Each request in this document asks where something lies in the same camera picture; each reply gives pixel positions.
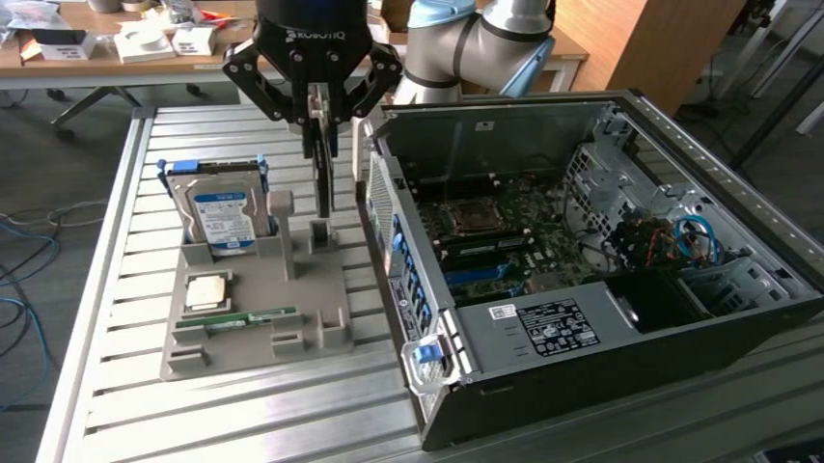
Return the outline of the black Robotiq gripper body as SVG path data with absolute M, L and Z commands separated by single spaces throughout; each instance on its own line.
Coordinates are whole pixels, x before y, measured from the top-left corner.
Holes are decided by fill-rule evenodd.
M 339 0 L 269 0 L 256 3 L 253 43 L 281 75 L 308 83 L 345 79 L 372 48 L 367 3 Z

